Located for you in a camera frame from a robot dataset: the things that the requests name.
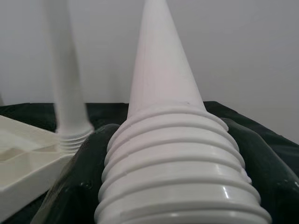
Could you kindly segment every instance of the white plastic tube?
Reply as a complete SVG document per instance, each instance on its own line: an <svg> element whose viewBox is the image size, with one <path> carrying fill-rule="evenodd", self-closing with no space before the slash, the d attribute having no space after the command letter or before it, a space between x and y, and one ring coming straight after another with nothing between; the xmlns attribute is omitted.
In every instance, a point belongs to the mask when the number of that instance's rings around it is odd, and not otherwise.
<svg viewBox="0 0 299 224"><path fill-rule="evenodd" d="M208 113L167 4L147 0L128 119L111 138L97 224L269 224L228 127Z"/></svg>
<svg viewBox="0 0 299 224"><path fill-rule="evenodd" d="M44 36L50 55L57 134L66 152L78 150L93 131L80 87L67 0L42 0Z"/></svg>

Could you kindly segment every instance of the white wall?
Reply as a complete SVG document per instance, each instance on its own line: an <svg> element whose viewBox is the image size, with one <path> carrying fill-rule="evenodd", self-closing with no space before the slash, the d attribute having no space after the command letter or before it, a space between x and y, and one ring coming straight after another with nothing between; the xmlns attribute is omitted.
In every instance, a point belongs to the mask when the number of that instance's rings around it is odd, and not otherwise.
<svg viewBox="0 0 299 224"><path fill-rule="evenodd" d="M0 2L5 104L51 102L39 0ZM299 1L169 0L204 100L299 143ZM87 102L127 102L142 0L70 0Z"/></svg>

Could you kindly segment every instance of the white background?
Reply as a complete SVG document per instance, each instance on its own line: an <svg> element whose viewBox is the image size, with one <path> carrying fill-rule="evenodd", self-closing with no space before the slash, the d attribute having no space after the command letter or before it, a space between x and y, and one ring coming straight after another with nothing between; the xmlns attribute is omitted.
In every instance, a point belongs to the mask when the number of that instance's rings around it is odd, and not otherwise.
<svg viewBox="0 0 299 224"><path fill-rule="evenodd" d="M6 105L53 102L39 1L0 1ZM86 102L128 102L143 0L69 2ZM203 99L299 143L299 1L168 4Z"/></svg>

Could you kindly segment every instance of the white plastic tray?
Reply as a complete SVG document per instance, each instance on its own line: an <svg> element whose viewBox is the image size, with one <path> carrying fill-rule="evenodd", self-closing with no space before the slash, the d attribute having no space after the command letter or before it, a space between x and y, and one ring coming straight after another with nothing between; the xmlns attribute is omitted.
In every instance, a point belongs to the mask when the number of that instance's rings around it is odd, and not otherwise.
<svg viewBox="0 0 299 224"><path fill-rule="evenodd" d="M0 116L0 223L46 192L74 154L56 134Z"/></svg>

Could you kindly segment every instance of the white plastic cone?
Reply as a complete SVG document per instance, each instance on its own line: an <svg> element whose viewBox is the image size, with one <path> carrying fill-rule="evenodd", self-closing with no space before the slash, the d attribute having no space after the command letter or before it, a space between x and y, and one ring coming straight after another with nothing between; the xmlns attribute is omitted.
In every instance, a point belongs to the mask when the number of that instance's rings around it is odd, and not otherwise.
<svg viewBox="0 0 299 224"><path fill-rule="evenodd" d="M65 151L78 150L93 131L80 87L67 0L42 0L43 33L48 45L57 134Z"/></svg>
<svg viewBox="0 0 299 224"><path fill-rule="evenodd" d="M205 110L164 0L147 0L128 119L112 136L97 224L269 224L228 127Z"/></svg>

